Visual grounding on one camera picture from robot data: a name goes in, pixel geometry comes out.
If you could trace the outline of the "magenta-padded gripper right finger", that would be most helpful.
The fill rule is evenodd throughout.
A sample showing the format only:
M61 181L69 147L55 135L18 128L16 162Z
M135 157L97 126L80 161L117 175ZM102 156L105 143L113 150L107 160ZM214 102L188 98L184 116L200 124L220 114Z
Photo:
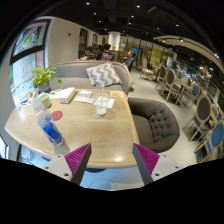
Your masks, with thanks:
M136 143L133 144L132 153L145 185L181 169L181 166L167 155L158 155L150 149Z

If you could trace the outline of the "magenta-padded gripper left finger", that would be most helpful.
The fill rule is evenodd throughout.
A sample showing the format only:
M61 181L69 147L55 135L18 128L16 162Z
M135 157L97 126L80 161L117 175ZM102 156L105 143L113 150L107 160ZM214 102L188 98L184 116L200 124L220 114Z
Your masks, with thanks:
M43 167L43 170L79 185L91 153L91 144L88 143L67 155L56 155Z

